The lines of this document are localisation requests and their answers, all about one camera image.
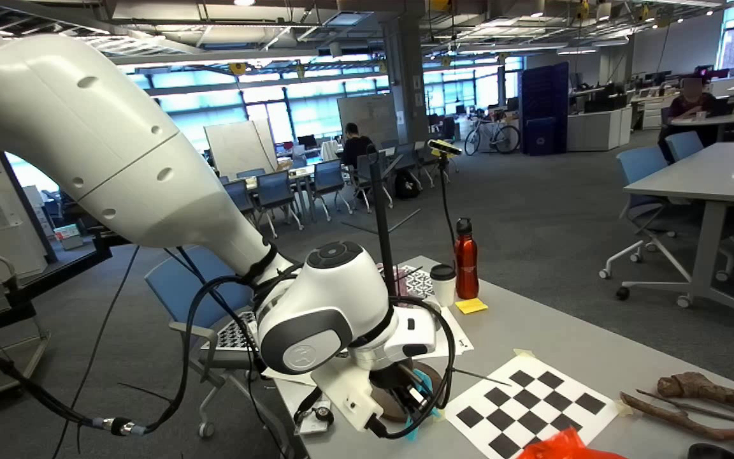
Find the floor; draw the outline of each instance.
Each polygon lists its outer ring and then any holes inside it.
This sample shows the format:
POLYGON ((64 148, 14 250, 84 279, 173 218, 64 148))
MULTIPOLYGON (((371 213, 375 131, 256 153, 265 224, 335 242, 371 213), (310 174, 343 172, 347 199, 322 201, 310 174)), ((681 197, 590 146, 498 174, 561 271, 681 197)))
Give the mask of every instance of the floor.
MULTIPOLYGON (((635 135, 635 146, 650 146, 651 140, 654 134, 635 135)), ((734 311, 712 303, 677 308, 670 293, 651 292, 635 292, 622 303, 613 299, 616 280, 599 280, 595 273, 603 257, 631 242, 628 228, 616 218, 622 199, 613 153, 469 157, 450 163, 450 218, 472 218, 480 279, 734 378, 734 311)), ((393 257, 427 256, 445 261, 450 247, 438 190, 426 190, 413 201, 396 201, 390 213, 390 224, 409 213, 418 214, 393 232, 393 257)), ((279 224, 275 245, 291 257, 303 257, 321 242, 350 239, 377 257, 375 236, 354 228, 375 228, 371 214, 338 214, 335 222, 322 222, 317 213, 306 219, 303 232, 287 222, 279 224)), ((50 350, 36 384, 65 403, 73 399, 129 256, 129 247, 120 247, 112 261, 36 301, 37 322, 50 338, 50 350)), ((133 417, 147 423, 164 403, 126 386, 173 395, 178 338, 164 330, 164 311, 143 280, 162 261, 159 250, 143 247, 138 252, 105 330, 89 384, 77 403, 80 414, 133 417)), ((641 266, 622 261, 613 271, 613 279, 665 275, 672 275, 672 271, 651 256, 641 266)), ((3 330, 0 347, 31 335, 31 324, 3 330)), ((235 391, 221 391, 210 406, 217 440, 199 442, 196 403, 203 391, 199 378, 190 378, 184 408, 153 437, 117 440, 101 432, 79 432, 77 442, 77 428, 71 427, 55 457, 275 457, 273 442, 260 428, 251 406, 235 391)), ((261 395, 261 403, 279 408, 273 387, 261 386, 256 395, 261 395)), ((0 395, 0 459, 54 457, 61 428, 64 420, 26 392, 0 395)))

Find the ceiling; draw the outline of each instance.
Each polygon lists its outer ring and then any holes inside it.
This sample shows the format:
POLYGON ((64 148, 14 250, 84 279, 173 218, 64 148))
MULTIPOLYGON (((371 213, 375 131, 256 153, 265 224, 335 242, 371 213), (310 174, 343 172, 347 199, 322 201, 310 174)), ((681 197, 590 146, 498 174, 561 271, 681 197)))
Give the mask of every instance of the ceiling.
MULTIPOLYGON (((0 0, 0 37, 64 33, 117 65, 380 53, 400 0, 0 0)), ((427 0, 426 53, 618 46, 725 0, 427 0)))

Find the red water bottle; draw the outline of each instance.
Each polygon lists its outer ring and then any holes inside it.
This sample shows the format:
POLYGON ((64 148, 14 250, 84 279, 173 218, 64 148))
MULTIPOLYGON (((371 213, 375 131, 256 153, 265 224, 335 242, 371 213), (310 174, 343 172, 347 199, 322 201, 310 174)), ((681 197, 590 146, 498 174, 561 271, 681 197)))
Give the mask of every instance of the red water bottle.
POLYGON ((475 280, 475 242, 472 238, 472 222, 463 218, 456 222, 456 247, 454 247, 454 261, 456 261, 456 292, 459 299, 475 299, 478 280, 475 280))

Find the black and white checkerboard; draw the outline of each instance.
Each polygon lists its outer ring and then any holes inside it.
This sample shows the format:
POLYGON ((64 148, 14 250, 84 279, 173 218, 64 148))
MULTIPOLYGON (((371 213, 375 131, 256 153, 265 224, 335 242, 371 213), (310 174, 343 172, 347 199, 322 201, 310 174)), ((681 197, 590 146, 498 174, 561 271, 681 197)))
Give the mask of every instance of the black and white checkerboard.
POLYGON ((444 417, 483 454, 515 459, 535 440, 575 428, 589 443, 613 417, 616 403, 533 355, 516 355, 454 399, 444 417))

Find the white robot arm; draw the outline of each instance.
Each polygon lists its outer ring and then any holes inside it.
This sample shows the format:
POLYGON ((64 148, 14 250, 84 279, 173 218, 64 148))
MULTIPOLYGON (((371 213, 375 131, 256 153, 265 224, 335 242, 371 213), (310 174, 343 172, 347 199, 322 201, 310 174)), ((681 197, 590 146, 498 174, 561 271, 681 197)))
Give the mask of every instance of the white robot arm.
POLYGON ((0 150, 31 162, 125 239, 203 245, 236 273, 254 271, 251 285, 277 279, 256 311, 265 364, 310 373, 357 428, 381 414, 368 371, 405 359, 405 347, 387 350, 396 313, 371 257, 357 245, 325 245, 279 280, 291 262, 236 213, 167 116, 101 53, 61 37, 0 41, 0 150))

